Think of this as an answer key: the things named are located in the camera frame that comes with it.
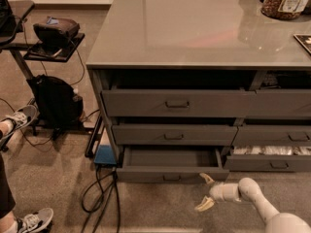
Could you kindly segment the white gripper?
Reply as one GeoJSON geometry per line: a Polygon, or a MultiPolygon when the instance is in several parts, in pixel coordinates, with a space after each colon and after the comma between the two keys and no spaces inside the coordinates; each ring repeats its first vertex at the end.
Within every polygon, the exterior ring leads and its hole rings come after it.
{"type": "MultiPolygon", "coordinates": [[[[200,173],[199,176],[207,185],[213,184],[215,181],[206,173],[200,173]]],[[[240,193],[237,183],[217,183],[210,188],[210,196],[217,202],[240,202],[240,193]]],[[[211,209],[215,205],[215,201],[204,196],[201,203],[194,209],[197,212],[204,212],[211,209]]]]}

